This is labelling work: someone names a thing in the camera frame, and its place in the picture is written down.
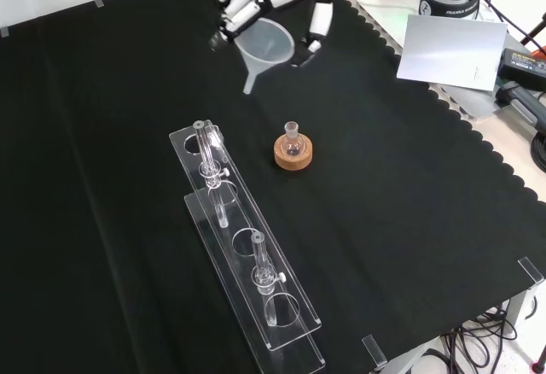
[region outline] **clear acrylic stand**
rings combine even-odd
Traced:
[[[311,302],[224,147],[217,126],[197,121],[170,135],[195,193],[186,204],[263,373],[325,366],[311,332]]]

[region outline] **power adapter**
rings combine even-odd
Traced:
[[[546,91],[546,61],[508,48],[502,53],[498,76],[531,91]]]

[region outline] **white card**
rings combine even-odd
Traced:
[[[410,15],[397,77],[492,91],[507,26]]]

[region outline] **white funnel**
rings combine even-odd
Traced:
[[[248,77],[245,94],[250,94],[256,77],[293,56],[293,38],[280,24],[267,18],[260,18],[239,37],[235,44],[247,64]]]

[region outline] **black cloth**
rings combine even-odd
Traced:
[[[345,0],[320,54],[250,96],[236,49],[208,49],[213,0],[103,1],[0,40],[20,372],[256,371],[184,206],[168,135],[195,120],[221,128],[322,320],[328,372],[373,368],[369,334],[392,359],[530,287],[524,256],[546,271],[544,205],[427,85],[396,79]],[[270,18],[302,37],[309,3]],[[314,144],[302,172],[273,161],[288,120]]]

